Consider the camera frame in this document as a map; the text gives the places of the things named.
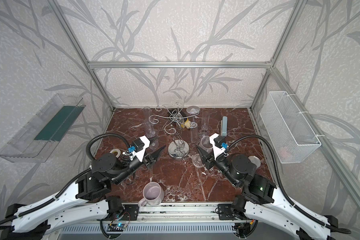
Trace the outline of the clear champagne flute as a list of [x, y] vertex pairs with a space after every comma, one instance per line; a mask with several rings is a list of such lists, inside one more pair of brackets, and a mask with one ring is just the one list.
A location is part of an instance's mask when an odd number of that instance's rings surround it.
[[188, 120], [191, 122], [190, 123], [191, 142], [196, 143], [199, 139], [197, 115], [200, 113], [200, 108], [197, 106], [190, 106], [187, 108], [187, 113], [189, 114]]
[[[142, 112], [144, 114], [144, 128], [145, 128], [145, 135], [147, 138], [152, 138], [154, 136], [157, 136], [153, 124], [150, 122], [149, 117], [152, 115], [152, 110], [149, 107], [142, 108]], [[159, 145], [156, 146], [149, 146], [151, 150], [155, 150], [158, 148]]]
[[192, 162], [195, 167], [201, 168], [207, 161], [207, 155], [213, 150], [213, 145], [210, 143], [210, 137], [204, 136], [199, 145], [197, 145], [197, 154], [193, 156]]

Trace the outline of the clear wine glass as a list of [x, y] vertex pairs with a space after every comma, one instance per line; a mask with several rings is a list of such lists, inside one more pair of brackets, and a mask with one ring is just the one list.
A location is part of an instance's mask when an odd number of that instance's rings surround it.
[[204, 109], [202, 111], [202, 126], [201, 126], [203, 132], [209, 130], [209, 121], [210, 121], [210, 113], [207, 111], [207, 109]]

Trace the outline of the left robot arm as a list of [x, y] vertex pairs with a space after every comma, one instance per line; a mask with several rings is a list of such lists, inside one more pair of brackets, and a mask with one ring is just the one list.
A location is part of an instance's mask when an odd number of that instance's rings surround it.
[[[106, 137], [122, 140], [127, 150], [120, 157], [112, 153], [96, 159], [92, 145]], [[88, 169], [77, 174], [57, 193], [30, 205], [13, 204], [8, 207], [5, 219], [0, 221], [2, 240], [41, 240], [56, 230], [77, 223], [113, 220], [126, 210], [119, 197], [101, 199], [133, 175], [140, 167], [151, 168], [166, 148], [162, 146], [146, 153], [155, 137], [142, 136], [131, 143], [116, 133], [105, 133], [91, 139], [86, 154], [91, 160]]]

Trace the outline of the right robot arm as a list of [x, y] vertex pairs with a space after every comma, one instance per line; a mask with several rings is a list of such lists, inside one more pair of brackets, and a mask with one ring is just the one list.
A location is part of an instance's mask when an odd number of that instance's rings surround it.
[[[273, 160], [275, 183], [257, 174], [257, 166], [245, 154], [229, 154], [236, 144], [249, 138], [256, 138], [267, 146]], [[211, 152], [197, 146], [203, 165], [208, 170], [216, 168], [235, 188], [241, 189], [230, 206], [234, 218], [253, 220], [254, 225], [263, 222], [298, 240], [331, 240], [332, 233], [352, 233], [340, 228], [336, 217], [317, 214], [289, 197], [280, 178], [274, 150], [262, 136], [247, 135], [228, 145], [225, 137], [213, 134], [209, 141]]]

